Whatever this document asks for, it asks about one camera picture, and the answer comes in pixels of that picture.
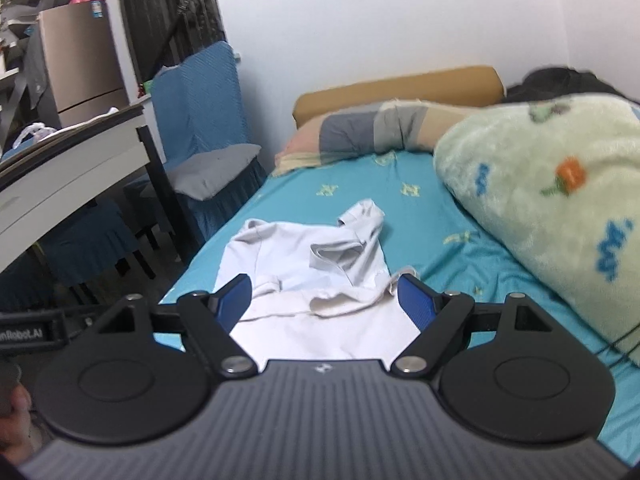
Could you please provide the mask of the person's left hand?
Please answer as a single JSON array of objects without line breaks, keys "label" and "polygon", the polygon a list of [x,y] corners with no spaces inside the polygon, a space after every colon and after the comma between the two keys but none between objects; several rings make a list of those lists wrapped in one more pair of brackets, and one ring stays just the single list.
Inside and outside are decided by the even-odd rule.
[{"label": "person's left hand", "polygon": [[17,384],[11,391],[10,403],[11,413],[1,419],[1,454],[16,465],[27,460],[35,449],[29,413],[32,398],[21,384]]}]

